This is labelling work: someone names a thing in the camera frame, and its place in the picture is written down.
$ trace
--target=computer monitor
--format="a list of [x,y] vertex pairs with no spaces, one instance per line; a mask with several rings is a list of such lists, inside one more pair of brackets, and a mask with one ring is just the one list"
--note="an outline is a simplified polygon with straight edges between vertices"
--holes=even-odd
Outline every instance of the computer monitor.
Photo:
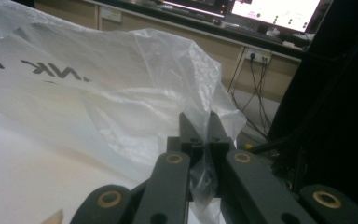
[[305,32],[320,0],[234,0],[232,15]]
[[167,0],[164,4],[199,12],[216,18],[227,14],[229,0]]

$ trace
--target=electrical cable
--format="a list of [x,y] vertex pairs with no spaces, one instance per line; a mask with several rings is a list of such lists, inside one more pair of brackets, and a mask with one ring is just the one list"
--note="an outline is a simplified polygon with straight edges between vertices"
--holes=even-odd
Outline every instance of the electrical cable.
[[267,66],[268,66],[268,59],[263,57],[263,67],[264,67],[264,71],[262,71],[262,75],[261,75],[261,87],[260,87],[260,91],[259,91],[259,96],[260,96],[260,105],[263,109],[263,114],[264,114],[264,119],[268,125],[268,128],[271,128],[271,121],[269,120],[269,117],[267,116],[266,113],[266,109],[264,107],[264,97],[263,97],[263,89],[264,89],[264,85],[266,83],[266,74],[267,74]]
[[257,144],[264,144],[263,142],[260,142],[259,140],[255,139],[253,136],[251,136],[250,134],[244,132],[243,130],[241,130],[242,134],[245,135],[247,138],[251,139],[252,141],[256,142]]
[[[240,109],[239,106],[238,106],[237,100],[235,99],[234,92],[235,92],[235,91],[233,91],[233,92],[231,93],[232,100],[234,101],[234,105],[237,107],[237,109]],[[250,128],[252,128],[252,129],[255,130],[256,132],[260,133],[264,138],[267,139],[267,136],[266,136],[264,133],[262,133],[262,132],[257,128],[257,126],[255,126],[255,124],[254,124],[249,118],[247,118],[247,120],[248,120],[248,122],[249,122],[249,124],[250,124],[250,125],[248,125]]]
[[[255,72],[253,70],[253,59],[251,58],[251,72],[252,72],[252,77],[254,78],[254,84],[255,84]],[[245,104],[245,106],[242,108],[242,112],[243,110],[245,110],[246,106],[248,106],[248,104],[252,101],[252,99],[254,98],[254,96],[257,94],[257,88],[255,88],[254,93],[252,94],[251,98],[248,100],[248,102]]]
[[260,75],[260,81],[256,87],[257,89],[257,98],[258,98],[258,116],[260,117],[260,121],[261,121],[261,125],[263,126],[263,130],[264,133],[267,134],[267,130],[266,130],[266,123],[263,119],[263,110],[264,110],[264,106],[263,106],[263,100],[261,97],[261,87],[263,84],[263,72],[264,72],[264,60],[262,62],[262,66],[261,66],[261,75]]
[[[241,50],[241,54],[243,54],[245,52],[245,48],[243,48],[242,50]],[[237,71],[239,68],[240,68],[240,64],[241,63],[238,63],[237,64],[237,67],[235,68],[235,71]],[[232,78],[231,78],[231,80],[229,81],[229,85],[228,85],[228,89],[227,89],[227,92],[231,89],[231,85],[233,84],[233,82],[234,82],[234,79],[235,79],[235,73],[234,73],[234,75],[232,76]]]
[[301,35],[305,36],[307,38],[307,40],[310,42],[310,39],[307,36],[307,33],[300,33]]

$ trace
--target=plastic bag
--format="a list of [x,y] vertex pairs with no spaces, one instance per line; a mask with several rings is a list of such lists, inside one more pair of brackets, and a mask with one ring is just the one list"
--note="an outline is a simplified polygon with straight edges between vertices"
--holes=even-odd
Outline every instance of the plastic bag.
[[[0,113],[137,181],[178,135],[181,112],[204,140],[211,110],[236,137],[245,117],[220,73],[180,36],[94,31],[0,1]],[[214,184],[200,180],[195,191],[211,188],[204,204]]]

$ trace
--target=power socket strip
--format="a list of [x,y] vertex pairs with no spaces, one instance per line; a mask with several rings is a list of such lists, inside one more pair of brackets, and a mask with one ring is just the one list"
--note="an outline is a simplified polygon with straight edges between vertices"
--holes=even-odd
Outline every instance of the power socket strip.
[[254,54],[254,62],[258,63],[267,63],[269,64],[269,61],[271,60],[271,53],[260,50],[260,49],[252,49],[252,48],[246,48],[245,49],[245,59],[251,60],[251,55]]

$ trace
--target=transparent plastic bag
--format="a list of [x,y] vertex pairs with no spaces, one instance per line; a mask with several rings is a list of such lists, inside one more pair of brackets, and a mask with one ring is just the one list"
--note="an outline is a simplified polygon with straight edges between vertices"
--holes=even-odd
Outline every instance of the transparent plastic bag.
[[[94,31],[0,1],[0,113],[137,181],[179,134],[181,112],[204,140],[211,110],[236,137],[245,117],[220,74],[177,35]],[[192,171],[199,210],[217,184],[208,160]]]

